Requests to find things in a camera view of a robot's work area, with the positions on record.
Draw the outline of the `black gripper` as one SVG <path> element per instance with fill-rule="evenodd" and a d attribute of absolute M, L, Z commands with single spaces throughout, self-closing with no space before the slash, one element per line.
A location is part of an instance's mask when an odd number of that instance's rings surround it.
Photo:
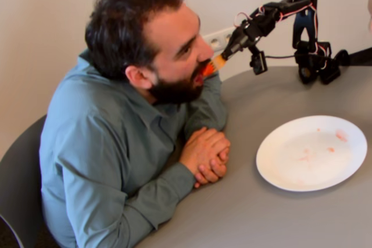
<path fill-rule="evenodd" d="M 242 21 L 242 27 L 237 27 L 232 32 L 226 48 L 221 53 L 222 58 L 231 58 L 247 46 L 256 45 L 261 37 L 266 37 L 273 31 L 276 21 L 276 8 L 257 8 L 248 19 Z"/>

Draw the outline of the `man's right hand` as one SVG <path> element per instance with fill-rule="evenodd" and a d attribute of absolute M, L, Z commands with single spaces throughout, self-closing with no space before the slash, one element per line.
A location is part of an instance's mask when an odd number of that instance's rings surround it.
<path fill-rule="evenodd" d="M 209 164 L 211 160 L 226 164 L 229 147 L 230 141 L 222 132 L 203 127 L 187 140 L 181 152 L 180 163 L 191 171 L 201 164 Z"/>

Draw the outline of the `man's left hand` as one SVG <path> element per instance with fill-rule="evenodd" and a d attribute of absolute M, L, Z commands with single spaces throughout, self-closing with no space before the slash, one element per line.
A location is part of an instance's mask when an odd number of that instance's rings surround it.
<path fill-rule="evenodd" d="M 209 165 L 199 165 L 195 174 L 194 188 L 202 185 L 215 183 L 223 178 L 227 172 L 227 159 L 211 159 Z"/>

